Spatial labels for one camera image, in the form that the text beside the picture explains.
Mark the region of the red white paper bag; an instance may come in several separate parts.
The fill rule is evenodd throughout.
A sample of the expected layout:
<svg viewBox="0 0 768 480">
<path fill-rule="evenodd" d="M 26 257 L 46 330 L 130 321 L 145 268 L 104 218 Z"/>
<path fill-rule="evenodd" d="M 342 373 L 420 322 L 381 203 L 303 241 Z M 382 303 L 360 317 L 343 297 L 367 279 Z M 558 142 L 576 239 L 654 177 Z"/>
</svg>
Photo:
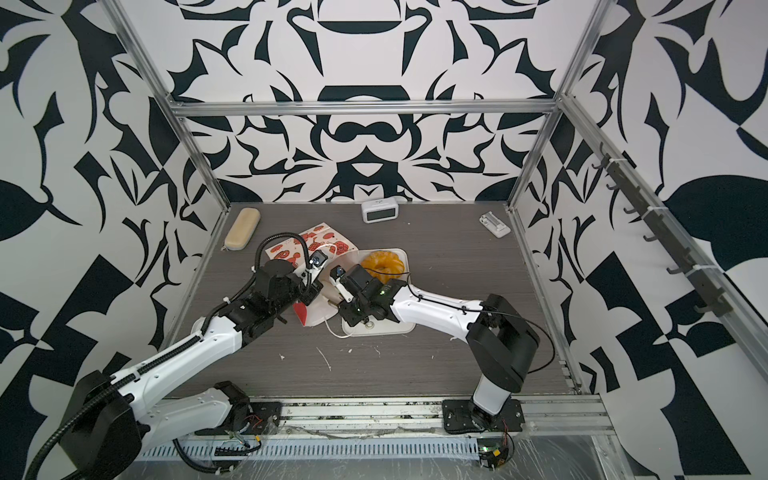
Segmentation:
<svg viewBox="0 0 768 480">
<path fill-rule="evenodd" d="M 331 284 L 330 272 L 342 256 L 357 252 L 358 248 L 327 223 L 309 228 L 299 236 L 303 240 L 287 237 L 270 241 L 264 254 L 269 260 L 288 261 L 300 277 L 301 287 L 306 285 L 306 276 L 311 276 L 310 293 L 317 292 L 317 295 L 311 303 L 297 301 L 294 311 L 303 327 L 314 327 L 338 313 L 342 297 Z"/>
</svg>

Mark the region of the yellow fake braided bread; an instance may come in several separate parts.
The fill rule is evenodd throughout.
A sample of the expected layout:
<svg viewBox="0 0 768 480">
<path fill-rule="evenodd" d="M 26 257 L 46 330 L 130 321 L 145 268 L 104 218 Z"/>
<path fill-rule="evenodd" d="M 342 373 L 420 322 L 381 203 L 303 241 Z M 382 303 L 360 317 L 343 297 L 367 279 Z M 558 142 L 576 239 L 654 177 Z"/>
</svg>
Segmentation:
<svg viewBox="0 0 768 480">
<path fill-rule="evenodd" d="M 407 272 L 404 262 L 391 251 L 374 251 L 366 256 L 360 265 L 382 284 L 399 279 Z"/>
</svg>

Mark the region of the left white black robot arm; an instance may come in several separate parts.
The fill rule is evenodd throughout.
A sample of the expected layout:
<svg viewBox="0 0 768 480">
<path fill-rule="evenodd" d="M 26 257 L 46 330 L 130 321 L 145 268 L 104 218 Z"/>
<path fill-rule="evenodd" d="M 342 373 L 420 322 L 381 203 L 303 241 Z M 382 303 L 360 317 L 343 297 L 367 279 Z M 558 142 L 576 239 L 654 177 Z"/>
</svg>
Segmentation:
<svg viewBox="0 0 768 480">
<path fill-rule="evenodd" d="M 299 268 L 284 259 L 266 262 L 187 337 L 131 367 L 79 380 L 50 441 L 74 464 L 73 478 L 113 479 L 157 445 L 197 430 L 236 429 L 249 400 L 228 381 L 181 400 L 164 398 L 266 333 L 295 303 L 310 304 L 322 288 L 328 257 L 317 250 L 304 260 Z"/>
</svg>

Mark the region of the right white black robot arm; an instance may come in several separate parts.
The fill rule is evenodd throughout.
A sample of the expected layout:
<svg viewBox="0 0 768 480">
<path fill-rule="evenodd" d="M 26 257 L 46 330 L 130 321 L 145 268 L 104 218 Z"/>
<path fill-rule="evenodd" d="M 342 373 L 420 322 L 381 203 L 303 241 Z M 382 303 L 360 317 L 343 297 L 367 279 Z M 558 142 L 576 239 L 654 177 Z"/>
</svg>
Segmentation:
<svg viewBox="0 0 768 480">
<path fill-rule="evenodd" d="M 481 372 L 472 395 L 475 409 L 496 416 L 511 394 L 522 390 L 541 339 L 505 298 L 461 300 L 427 292 L 408 278 L 381 282 L 359 264 L 334 268 L 330 279 L 342 297 L 339 313 L 350 326 L 371 318 L 411 323 L 466 343 Z"/>
</svg>

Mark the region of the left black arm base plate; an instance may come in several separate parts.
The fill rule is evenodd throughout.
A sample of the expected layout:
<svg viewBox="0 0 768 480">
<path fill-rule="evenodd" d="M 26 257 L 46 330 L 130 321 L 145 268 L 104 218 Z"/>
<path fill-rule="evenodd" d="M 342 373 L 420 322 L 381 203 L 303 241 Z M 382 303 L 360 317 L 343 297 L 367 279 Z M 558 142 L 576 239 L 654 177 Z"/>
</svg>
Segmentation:
<svg viewBox="0 0 768 480">
<path fill-rule="evenodd" d="M 266 434 L 277 428 L 282 413 L 281 402 L 261 401 L 234 405 L 224 421 L 217 427 L 197 430 L 197 436 L 238 433 L 241 435 Z"/>
</svg>

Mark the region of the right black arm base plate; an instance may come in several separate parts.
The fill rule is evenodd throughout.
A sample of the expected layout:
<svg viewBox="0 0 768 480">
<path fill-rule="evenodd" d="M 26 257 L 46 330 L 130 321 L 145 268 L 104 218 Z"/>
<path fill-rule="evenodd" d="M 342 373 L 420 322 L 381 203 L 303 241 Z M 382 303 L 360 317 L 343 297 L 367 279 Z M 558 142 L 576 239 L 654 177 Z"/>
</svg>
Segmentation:
<svg viewBox="0 0 768 480">
<path fill-rule="evenodd" d="M 443 429 L 451 435 L 484 432 L 517 433 L 523 430 L 525 417 L 521 403 L 509 398 L 498 414 L 486 413 L 471 400 L 441 402 Z"/>
</svg>

